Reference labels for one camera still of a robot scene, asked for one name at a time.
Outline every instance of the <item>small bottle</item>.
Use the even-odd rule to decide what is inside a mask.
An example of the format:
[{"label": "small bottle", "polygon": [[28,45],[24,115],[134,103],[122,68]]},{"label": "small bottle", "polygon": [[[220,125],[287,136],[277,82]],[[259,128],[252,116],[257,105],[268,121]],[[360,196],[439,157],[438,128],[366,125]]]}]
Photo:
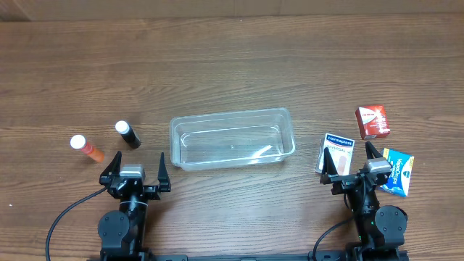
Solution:
[{"label": "small bottle", "polygon": [[140,147],[140,138],[127,122],[120,120],[116,123],[115,127],[116,131],[121,134],[125,142],[127,142],[132,149],[137,149]]},{"label": "small bottle", "polygon": [[94,159],[96,162],[102,162],[104,160],[104,154],[92,144],[86,141],[86,138],[82,135],[74,135],[71,138],[71,147],[73,149],[80,149],[84,154]]}]

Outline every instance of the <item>black bottle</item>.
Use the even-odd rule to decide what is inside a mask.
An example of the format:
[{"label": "black bottle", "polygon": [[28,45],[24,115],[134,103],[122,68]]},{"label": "black bottle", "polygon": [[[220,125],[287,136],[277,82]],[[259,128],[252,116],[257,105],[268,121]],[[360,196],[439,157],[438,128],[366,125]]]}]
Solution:
[{"label": "black bottle", "polygon": [[120,120],[116,123],[115,127],[116,131],[121,134],[125,142],[127,142],[132,149],[137,149],[140,147],[140,138],[127,122]]}]

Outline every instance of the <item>white bottle cap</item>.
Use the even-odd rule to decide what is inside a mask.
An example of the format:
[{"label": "white bottle cap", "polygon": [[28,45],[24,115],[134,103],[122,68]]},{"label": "white bottle cap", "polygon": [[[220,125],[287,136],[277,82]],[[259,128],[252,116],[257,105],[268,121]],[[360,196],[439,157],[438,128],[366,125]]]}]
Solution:
[{"label": "white bottle cap", "polygon": [[82,149],[86,146],[86,138],[82,135],[74,135],[71,138],[71,147],[73,149]]},{"label": "white bottle cap", "polygon": [[131,129],[131,127],[129,127],[129,124],[125,122],[124,120],[118,121],[115,127],[116,127],[116,131],[120,134],[126,134]]}]

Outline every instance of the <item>bandage box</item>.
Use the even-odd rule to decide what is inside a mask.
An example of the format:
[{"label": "bandage box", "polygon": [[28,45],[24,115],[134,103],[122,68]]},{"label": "bandage box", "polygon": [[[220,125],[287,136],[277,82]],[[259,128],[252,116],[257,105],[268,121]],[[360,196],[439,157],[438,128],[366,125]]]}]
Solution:
[{"label": "bandage box", "polygon": [[384,149],[384,157],[391,164],[391,174],[388,182],[378,189],[398,196],[407,196],[413,171],[414,156],[393,149]]},{"label": "bandage box", "polygon": [[320,143],[320,152],[315,172],[322,173],[324,166],[324,149],[328,148],[339,175],[348,175],[355,141],[334,134],[326,133]]},{"label": "bandage box", "polygon": [[383,138],[390,134],[389,122],[386,119],[383,105],[359,107],[355,114],[362,139]]}]

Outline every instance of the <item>orange bottle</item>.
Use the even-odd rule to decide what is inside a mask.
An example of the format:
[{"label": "orange bottle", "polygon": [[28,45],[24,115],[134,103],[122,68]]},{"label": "orange bottle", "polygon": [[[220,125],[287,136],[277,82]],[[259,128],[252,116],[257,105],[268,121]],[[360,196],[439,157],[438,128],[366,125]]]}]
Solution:
[{"label": "orange bottle", "polygon": [[74,135],[71,138],[71,147],[73,149],[80,149],[84,154],[94,159],[96,162],[102,162],[104,160],[104,154],[92,144],[86,141],[86,138],[82,135]]}]

